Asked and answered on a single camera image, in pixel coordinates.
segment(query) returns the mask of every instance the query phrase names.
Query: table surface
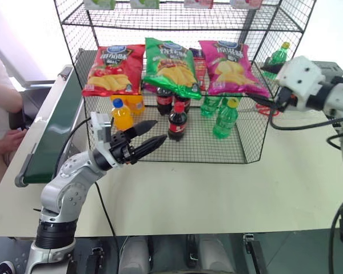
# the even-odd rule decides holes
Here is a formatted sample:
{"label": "table surface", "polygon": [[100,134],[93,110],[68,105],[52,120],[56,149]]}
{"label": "table surface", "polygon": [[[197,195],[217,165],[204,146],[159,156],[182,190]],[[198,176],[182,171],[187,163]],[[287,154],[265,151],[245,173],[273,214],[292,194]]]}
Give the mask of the table surface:
{"label": "table surface", "polygon": [[[279,125],[325,120],[321,112],[286,112]],[[17,188],[14,178],[46,121],[27,133],[0,185],[0,236],[33,237],[43,184]],[[268,128],[252,164],[139,162],[99,180],[117,235],[235,233],[329,228],[343,201],[341,153],[325,143],[331,126],[283,132]],[[76,236],[111,235],[95,186]]]}

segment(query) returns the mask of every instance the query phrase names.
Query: chip bag logo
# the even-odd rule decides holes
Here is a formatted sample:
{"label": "chip bag logo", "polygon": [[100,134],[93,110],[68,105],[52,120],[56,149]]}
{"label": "chip bag logo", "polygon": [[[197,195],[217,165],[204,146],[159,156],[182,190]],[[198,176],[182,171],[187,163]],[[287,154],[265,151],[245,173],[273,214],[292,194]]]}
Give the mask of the chip bag logo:
{"label": "chip bag logo", "polygon": [[187,49],[184,47],[174,44],[172,42],[165,42],[159,45],[160,53],[166,55],[170,59],[183,60],[187,56]]}
{"label": "chip bag logo", "polygon": [[119,65],[123,60],[127,60],[132,50],[126,46],[110,46],[102,51],[101,59],[106,66]]}
{"label": "chip bag logo", "polygon": [[225,54],[226,58],[230,61],[238,62],[244,57],[242,52],[242,44],[227,41],[217,41],[214,46],[218,53]]}

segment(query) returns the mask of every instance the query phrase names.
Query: metal wire basket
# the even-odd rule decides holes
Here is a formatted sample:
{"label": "metal wire basket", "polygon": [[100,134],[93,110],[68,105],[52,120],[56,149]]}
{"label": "metal wire basket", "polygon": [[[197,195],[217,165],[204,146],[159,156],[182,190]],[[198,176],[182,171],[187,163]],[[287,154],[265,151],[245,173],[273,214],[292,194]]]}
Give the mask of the metal wire basket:
{"label": "metal wire basket", "polygon": [[[235,10],[229,1],[222,0],[215,2],[212,9],[196,10],[186,9],[183,1],[176,0],[161,1],[159,10],[138,10],[131,9],[128,1],[118,1],[115,10],[87,11],[82,0],[54,2],[82,88],[98,46],[140,44],[145,43],[145,37],[154,37],[200,49],[199,40],[226,40],[249,46],[252,71],[267,86],[272,97],[278,86],[264,77],[259,68],[283,42],[290,43],[288,60],[293,57],[315,4],[315,0],[265,0],[258,10]],[[91,111],[111,112],[109,98],[94,96],[84,100],[86,117]],[[155,97],[144,94],[144,100],[146,111],[135,116],[135,122],[156,119],[158,124],[148,134],[133,141],[135,146],[167,131],[167,117],[158,114]],[[219,140],[212,135],[216,117],[207,119],[200,115],[202,101],[192,102],[184,138],[180,142],[167,140],[143,160],[239,164],[259,161],[268,117],[254,111],[255,102],[250,98],[241,99],[233,133],[227,139]],[[93,147],[94,140],[89,131],[88,138],[89,146]]]}

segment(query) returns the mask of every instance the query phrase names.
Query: person's arm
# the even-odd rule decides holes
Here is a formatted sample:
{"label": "person's arm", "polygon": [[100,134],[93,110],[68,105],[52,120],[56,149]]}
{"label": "person's arm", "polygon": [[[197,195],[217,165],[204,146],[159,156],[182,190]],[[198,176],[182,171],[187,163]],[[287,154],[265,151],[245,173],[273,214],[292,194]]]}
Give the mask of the person's arm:
{"label": "person's arm", "polygon": [[4,138],[0,140],[0,155],[17,150],[25,133],[27,133],[27,130],[9,130]]}
{"label": "person's arm", "polygon": [[22,109],[23,100],[18,91],[0,84],[0,107],[11,113]]}

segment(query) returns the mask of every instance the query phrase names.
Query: potato chip bag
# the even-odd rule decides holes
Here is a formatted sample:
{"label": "potato chip bag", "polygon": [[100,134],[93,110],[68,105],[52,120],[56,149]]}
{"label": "potato chip bag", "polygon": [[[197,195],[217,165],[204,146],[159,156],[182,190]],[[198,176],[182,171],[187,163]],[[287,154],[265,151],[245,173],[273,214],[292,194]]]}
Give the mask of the potato chip bag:
{"label": "potato chip bag", "polygon": [[140,94],[145,45],[99,47],[83,96]]}
{"label": "potato chip bag", "polygon": [[252,74],[247,45],[227,41],[200,41],[200,44],[210,77],[208,94],[245,92],[269,96]]}
{"label": "potato chip bag", "polygon": [[146,57],[144,82],[182,97],[201,99],[190,50],[171,41],[146,38]]}

